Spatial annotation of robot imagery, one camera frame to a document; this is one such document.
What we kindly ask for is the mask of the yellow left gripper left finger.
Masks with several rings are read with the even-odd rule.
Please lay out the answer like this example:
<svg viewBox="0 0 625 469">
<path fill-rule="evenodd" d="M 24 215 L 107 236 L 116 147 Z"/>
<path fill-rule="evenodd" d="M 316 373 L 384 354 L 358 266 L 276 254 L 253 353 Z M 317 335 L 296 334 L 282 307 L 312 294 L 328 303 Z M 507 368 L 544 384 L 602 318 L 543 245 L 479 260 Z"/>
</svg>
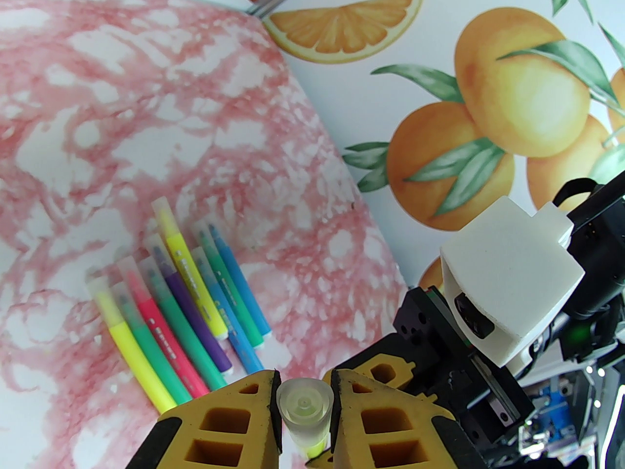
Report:
<svg viewBox="0 0 625 469">
<path fill-rule="evenodd" d="M 264 369 L 159 416 L 128 469 L 277 469 L 281 376 Z"/>
</svg>

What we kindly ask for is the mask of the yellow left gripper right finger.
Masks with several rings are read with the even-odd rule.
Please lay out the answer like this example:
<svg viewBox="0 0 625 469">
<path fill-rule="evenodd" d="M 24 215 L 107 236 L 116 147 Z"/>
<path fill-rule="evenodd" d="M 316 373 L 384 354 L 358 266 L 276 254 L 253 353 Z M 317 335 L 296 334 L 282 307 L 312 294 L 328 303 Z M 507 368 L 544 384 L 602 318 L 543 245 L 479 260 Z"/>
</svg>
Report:
<svg viewBox="0 0 625 469">
<path fill-rule="evenodd" d="M 484 460 L 436 396 L 417 396 L 352 369 L 333 369 L 331 446 L 324 469 L 481 469 Z"/>
</svg>

